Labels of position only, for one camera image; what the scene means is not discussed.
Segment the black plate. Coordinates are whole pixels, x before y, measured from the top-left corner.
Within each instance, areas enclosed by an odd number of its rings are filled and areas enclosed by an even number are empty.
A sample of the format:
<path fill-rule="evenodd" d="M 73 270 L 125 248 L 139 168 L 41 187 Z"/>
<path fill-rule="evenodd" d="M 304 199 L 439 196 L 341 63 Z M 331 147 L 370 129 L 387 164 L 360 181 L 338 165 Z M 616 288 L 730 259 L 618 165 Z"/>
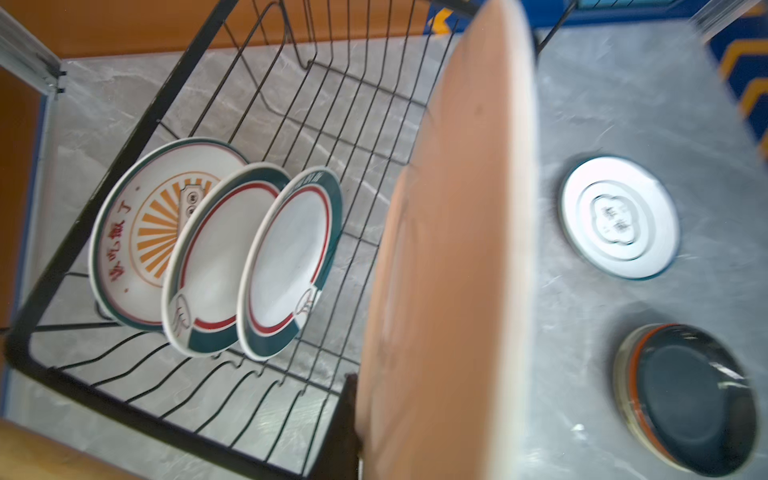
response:
<path fill-rule="evenodd" d="M 756 395 L 724 344 L 671 324 L 645 344 L 638 373 L 645 418 L 684 470 L 718 478 L 747 463 L 758 439 Z"/>

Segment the white plate green rim front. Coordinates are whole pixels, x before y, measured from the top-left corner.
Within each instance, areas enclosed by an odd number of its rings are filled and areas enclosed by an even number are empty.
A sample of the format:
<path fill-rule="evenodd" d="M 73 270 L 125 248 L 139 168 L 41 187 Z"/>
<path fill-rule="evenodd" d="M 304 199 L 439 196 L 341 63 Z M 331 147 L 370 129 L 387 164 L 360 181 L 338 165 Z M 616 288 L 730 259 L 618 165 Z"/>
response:
<path fill-rule="evenodd" d="M 612 276 L 657 277 L 679 252 L 680 218 L 671 195 L 628 158 L 595 156 L 574 165 L 560 184 L 557 206 L 571 247 Z"/>

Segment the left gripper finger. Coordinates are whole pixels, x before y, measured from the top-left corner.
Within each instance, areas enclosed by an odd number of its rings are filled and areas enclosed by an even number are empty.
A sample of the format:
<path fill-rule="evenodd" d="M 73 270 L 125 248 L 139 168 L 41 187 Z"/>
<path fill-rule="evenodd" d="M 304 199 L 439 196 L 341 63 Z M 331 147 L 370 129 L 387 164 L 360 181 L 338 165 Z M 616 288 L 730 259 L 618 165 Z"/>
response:
<path fill-rule="evenodd" d="M 357 387 L 358 375 L 347 374 L 308 479 L 359 478 L 360 440 L 354 429 Z"/>

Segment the white plate green rim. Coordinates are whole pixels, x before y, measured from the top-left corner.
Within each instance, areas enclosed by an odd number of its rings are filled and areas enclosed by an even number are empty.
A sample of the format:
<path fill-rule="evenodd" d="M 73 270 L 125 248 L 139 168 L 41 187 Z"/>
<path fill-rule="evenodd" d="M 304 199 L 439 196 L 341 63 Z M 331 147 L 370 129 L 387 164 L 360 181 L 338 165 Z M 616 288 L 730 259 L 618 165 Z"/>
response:
<path fill-rule="evenodd" d="M 574 165 L 560 184 L 557 206 L 571 247 L 612 276 L 657 277 L 679 252 L 680 218 L 671 195 L 628 158 L 595 156 Z"/>
<path fill-rule="evenodd" d="M 366 479 L 514 479 L 538 232 L 532 31 L 488 1 L 461 35 L 394 188 L 355 430 Z"/>

